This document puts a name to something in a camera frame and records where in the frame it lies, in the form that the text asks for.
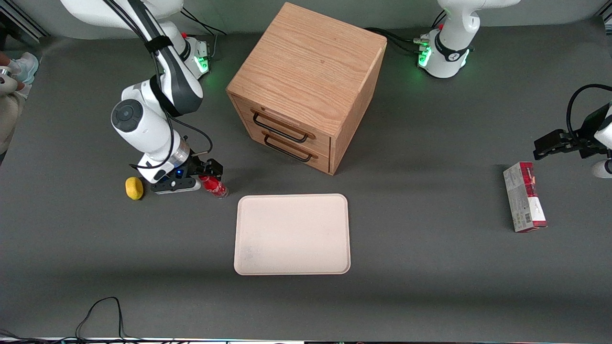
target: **wooden drawer unit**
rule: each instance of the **wooden drawer unit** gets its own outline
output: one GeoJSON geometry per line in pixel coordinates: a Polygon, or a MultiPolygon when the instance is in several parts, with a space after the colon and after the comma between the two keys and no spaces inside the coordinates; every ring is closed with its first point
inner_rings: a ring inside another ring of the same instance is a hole
{"type": "Polygon", "coordinates": [[[226,90],[251,138],[334,174],[370,104],[386,45],[286,2],[226,90]]]}

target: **drawer handle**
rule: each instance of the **drawer handle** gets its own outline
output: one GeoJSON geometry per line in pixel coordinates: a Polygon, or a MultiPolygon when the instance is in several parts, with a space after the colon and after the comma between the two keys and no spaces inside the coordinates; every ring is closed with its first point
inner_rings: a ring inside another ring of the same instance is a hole
{"type": "Polygon", "coordinates": [[[282,149],[281,147],[274,146],[272,143],[270,143],[270,142],[268,142],[268,141],[267,141],[267,139],[268,139],[269,137],[270,137],[270,135],[266,135],[266,137],[264,138],[264,143],[266,144],[266,146],[268,146],[268,147],[270,147],[270,148],[274,149],[275,151],[278,151],[278,152],[284,153],[284,154],[286,154],[286,155],[288,155],[288,156],[290,156],[290,157],[292,157],[292,158],[296,159],[297,161],[301,161],[301,162],[309,162],[309,161],[310,161],[310,158],[312,158],[312,154],[309,154],[309,155],[308,155],[306,158],[301,158],[301,157],[298,157],[297,155],[295,155],[295,154],[293,154],[293,153],[291,153],[291,152],[288,152],[288,151],[286,151],[286,150],[282,149]]]}
{"type": "Polygon", "coordinates": [[[253,122],[255,122],[255,124],[257,124],[258,126],[264,128],[264,129],[268,129],[271,132],[273,132],[275,134],[278,134],[278,135],[280,135],[280,136],[282,136],[282,137],[284,137],[284,138],[286,138],[288,140],[291,140],[291,141],[293,141],[295,143],[304,143],[306,141],[306,139],[308,138],[308,134],[304,134],[303,138],[295,138],[295,137],[293,137],[291,135],[285,134],[285,133],[283,133],[283,132],[281,132],[281,131],[279,131],[277,129],[272,128],[269,125],[266,125],[266,124],[263,124],[262,122],[257,121],[257,117],[259,117],[259,113],[258,112],[256,112],[253,115],[253,122]]]}

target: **sneaker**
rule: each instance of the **sneaker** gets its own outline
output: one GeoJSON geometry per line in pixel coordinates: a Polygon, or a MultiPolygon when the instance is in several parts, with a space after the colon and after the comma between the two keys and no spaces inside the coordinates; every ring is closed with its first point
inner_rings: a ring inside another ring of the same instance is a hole
{"type": "Polygon", "coordinates": [[[38,70],[39,62],[36,56],[31,53],[23,53],[19,60],[14,60],[21,71],[12,76],[24,84],[31,84],[34,81],[34,74],[38,70]]]}

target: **cable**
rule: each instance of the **cable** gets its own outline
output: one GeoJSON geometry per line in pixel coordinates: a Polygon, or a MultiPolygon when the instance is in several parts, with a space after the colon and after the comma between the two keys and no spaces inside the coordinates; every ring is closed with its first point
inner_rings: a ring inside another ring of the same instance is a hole
{"type": "Polygon", "coordinates": [[[119,311],[119,338],[122,339],[123,343],[132,343],[132,344],[139,344],[136,341],[133,340],[129,340],[128,338],[135,338],[138,340],[142,340],[142,341],[146,341],[142,338],[137,338],[137,337],[132,337],[130,335],[128,335],[127,333],[125,333],[125,329],[124,329],[124,323],[123,323],[123,313],[121,311],[121,304],[119,303],[119,299],[114,297],[114,296],[109,296],[109,297],[105,297],[103,299],[100,299],[98,301],[96,301],[90,308],[89,311],[87,312],[87,315],[85,316],[85,318],[79,323],[79,325],[76,327],[75,329],[75,335],[74,337],[64,337],[64,338],[60,338],[58,340],[46,340],[46,339],[42,339],[42,338],[24,338],[24,337],[19,337],[7,330],[4,329],[0,329],[0,335],[3,335],[5,337],[9,337],[9,338],[14,338],[17,339],[16,341],[11,341],[11,344],[59,344],[59,343],[65,343],[65,342],[75,342],[77,344],[85,344],[85,343],[107,343],[107,344],[111,344],[111,343],[117,343],[119,341],[117,340],[99,340],[99,339],[87,339],[81,336],[80,332],[83,328],[83,325],[87,322],[87,320],[89,319],[89,317],[91,316],[91,313],[93,312],[95,306],[99,303],[101,303],[102,301],[105,300],[109,300],[112,299],[115,301],[115,303],[117,303],[117,310],[119,311]]]}
{"type": "Polygon", "coordinates": [[[174,117],[170,117],[170,119],[172,119],[174,122],[177,122],[178,124],[180,124],[180,125],[182,125],[184,127],[187,127],[187,128],[189,128],[189,129],[191,129],[191,130],[193,130],[195,132],[198,132],[198,133],[202,134],[202,136],[204,136],[208,140],[208,145],[209,145],[208,150],[203,152],[202,154],[208,154],[208,153],[210,153],[212,151],[212,140],[211,140],[211,137],[208,136],[208,134],[206,134],[205,132],[203,132],[202,130],[200,130],[200,129],[194,127],[194,126],[191,126],[191,125],[189,125],[187,123],[181,122],[181,121],[179,121],[178,119],[176,119],[174,117]]]}
{"type": "Polygon", "coordinates": [[[444,19],[444,17],[445,17],[445,16],[446,16],[446,11],[445,11],[445,10],[442,10],[442,12],[440,12],[440,13],[438,14],[438,16],[436,17],[436,19],[434,19],[434,20],[433,20],[433,24],[431,24],[431,27],[432,27],[432,28],[435,28],[435,27],[436,27],[436,24],[438,24],[438,23],[439,23],[439,21],[441,21],[442,19],[444,19]]]}
{"type": "Polygon", "coordinates": [[[187,15],[187,13],[185,13],[185,12],[181,12],[181,14],[182,14],[182,15],[184,15],[185,17],[187,17],[187,18],[189,18],[189,19],[191,19],[191,20],[195,21],[196,23],[201,24],[202,26],[204,26],[204,29],[206,29],[206,31],[208,31],[208,32],[209,32],[211,35],[214,35],[214,33],[213,33],[213,32],[212,32],[212,31],[211,31],[209,28],[207,28],[207,27],[206,27],[206,25],[204,25],[203,23],[200,23],[200,21],[199,21],[199,20],[197,20],[197,19],[195,19],[195,18],[190,17],[190,16],[189,16],[189,15],[187,15]]]}
{"type": "Polygon", "coordinates": [[[406,39],[406,38],[404,38],[404,37],[398,36],[398,35],[394,34],[394,33],[393,33],[393,32],[391,32],[391,31],[388,31],[388,30],[379,29],[379,28],[365,28],[364,30],[368,30],[368,31],[371,31],[371,32],[375,32],[375,33],[377,33],[377,34],[381,34],[381,35],[383,35],[383,36],[393,37],[393,38],[395,38],[395,39],[397,39],[397,40],[401,40],[402,42],[412,43],[412,40],[411,40],[411,39],[406,39]]]}
{"type": "Polygon", "coordinates": [[[370,32],[374,32],[375,34],[379,34],[382,35],[384,37],[387,38],[387,40],[389,40],[391,43],[395,44],[399,49],[402,49],[403,51],[407,51],[408,53],[413,53],[413,54],[419,54],[420,52],[417,50],[410,50],[406,47],[404,47],[403,45],[401,45],[399,42],[397,42],[396,40],[399,40],[401,42],[404,43],[412,43],[412,40],[400,37],[396,34],[394,34],[393,32],[387,31],[387,30],[383,30],[383,29],[379,29],[379,28],[365,28],[365,30],[368,30],[370,32]]]}
{"type": "Polygon", "coordinates": [[[136,23],[132,20],[132,18],[130,18],[130,16],[121,6],[119,6],[114,0],[103,1],[119,16],[119,18],[124,21],[124,23],[136,34],[136,36],[138,36],[143,42],[147,42],[146,38],[144,37],[144,34],[142,33],[142,31],[140,31],[138,25],[136,25],[136,23]]]}
{"type": "Polygon", "coordinates": [[[604,84],[588,84],[588,85],[584,85],[581,88],[577,89],[576,92],[574,92],[574,94],[572,94],[572,97],[570,98],[570,101],[567,104],[567,112],[565,114],[565,123],[567,124],[567,131],[569,132],[569,134],[572,137],[572,139],[574,141],[576,141],[576,143],[579,145],[579,147],[581,149],[586,150],[586,151],[594,152],[595,151],[594,149],[588,148],[586,146],[586,144],[584,144],[582,141],[578,140],[578,136],[576,135],[576,133],[574,132],[574,130],[572,128],[572,107],[573,107],[573,103],[576,100],[576,97],[578,97],[578,95],[580,94],[580,92],[584,91],[585,89],[589,89],[589,88],[599,88],[599,89],[604,89],[606,91],[612,92],[612,86],[608,86],[608,85],[604,85],[604,84]]]}
{"type": "Polygon", "coordinates": [[[79,323],[79,325],[76,327],[75,329],[75,337],[79,340],[84,339],[83,337],[80,336],[80,332],[81,332],[81,328],[83,327],[83,325],[87,322],[87,320],[89,319],[89,316],[91,315],[91,312],[94,310],[95,306],[97,304],[99,304],[102,301],[105,300],[109,300],[112,299],[115,301],[115,303],[117,303],[117,310],[119,311],[119,338],[126,340],[125,337],[131,337],[129,336],[127,333],[125,333],[125,329],[124,329],[124,325],[123,325],[123,313],[121,312],[121,304],[119,303],[119,299],[114,297],[114,296],[108,296],[105,297],[103,299],[99,299],[98,301],[96,301],[90,308],[89,311],[87,312],[87,315],[85,316],[85,318],[79,323]]]}
{"type": "Polygon", "coordinates": [[[211,59],[215,57],[215,54],[217,53],[217,38],[219,38],[219,35],[215,35],[215,43],[212,46],[211,59]]]}
{"type": "Polygon", "coordinates": [[[444,13],[444,15],[440,19],[438,19],[436,17],[436,20],[433,22],[433,25],[431,26],[432,29],[435,28],[436,26],[438,26],[438,24],[440,24],[442,22],[442,20],[444,20],[446,18],[446,11],[442,11],[440,14],[442,14],[442,13],[444,13]]]}
{"type": "Polygon", "coordinates": [[[181,10],[181,14],[183,14],[185,17],[187,17],[187,18],[189,18],[189,19],[191,19],[191,20],[195,21],[196,23],[199,23],[200,25],[204,26],[204,28],[205,28],[205,29],[207,29],[207,30],[208,30],[208,32],[210,32],[210,33],[211,33],[211,35],[214,35],[214,34],[211,32],[211,30],[210,30],[210,29],[213,29],[213,30],[218,31],[218,32],[222,33],[223,35],[227,36],[227,33],[225,33],[225,31],[219,30],[219,29],[217,29],[217,28],[215,28],[215,27],[212,27],[212,26],[210,26],[210,25],[208,25],[208,24],[204,24],[204,23],[202,23],[202,22],[201,22],[199,19],[197,19],[197,18],[196,18],[196,16],[194,16],[194,15],[193,15],[191,12],[189,12],[189,10],[188,10],[188,9],[186,9],[186,8],[184,8],[184,7],[183,7],[183,9],[181,10]]]}

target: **yellow ball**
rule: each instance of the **yellow ball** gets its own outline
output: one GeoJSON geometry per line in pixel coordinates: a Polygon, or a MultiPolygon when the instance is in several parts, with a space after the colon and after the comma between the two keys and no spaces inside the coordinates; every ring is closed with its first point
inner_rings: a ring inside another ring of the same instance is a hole
{"type": "Polygon", "coordinates": [[[129,177],[125,180],[125,193],[133,200],[139,200],[144,194],[143,182],[136,177],[129,177]]]}

